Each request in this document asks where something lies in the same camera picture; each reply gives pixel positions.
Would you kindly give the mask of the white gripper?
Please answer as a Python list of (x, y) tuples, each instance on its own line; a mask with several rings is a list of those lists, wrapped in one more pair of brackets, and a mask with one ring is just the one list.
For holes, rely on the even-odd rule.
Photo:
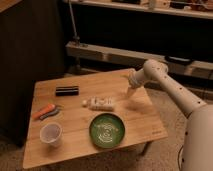
[(127, 88), (126, 97), (131, 98), (134, 93), (136, 92), (135, 89), (143, 86), (146, 82), (146, 76), (143, 69), (140, 69), (138, 71), (133, 71), (128, 76), (128, 81), (130, 87)]

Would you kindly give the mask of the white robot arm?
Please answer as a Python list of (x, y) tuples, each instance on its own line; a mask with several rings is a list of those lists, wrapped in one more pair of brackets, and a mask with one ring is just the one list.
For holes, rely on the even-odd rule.
[(129, 90), (157, 81), (188, 119), (181, 171), (213, 171), (213, 104), (207, 104), (171, 78), (167, 65), (156, 60), (147, 60), (127, 80)]

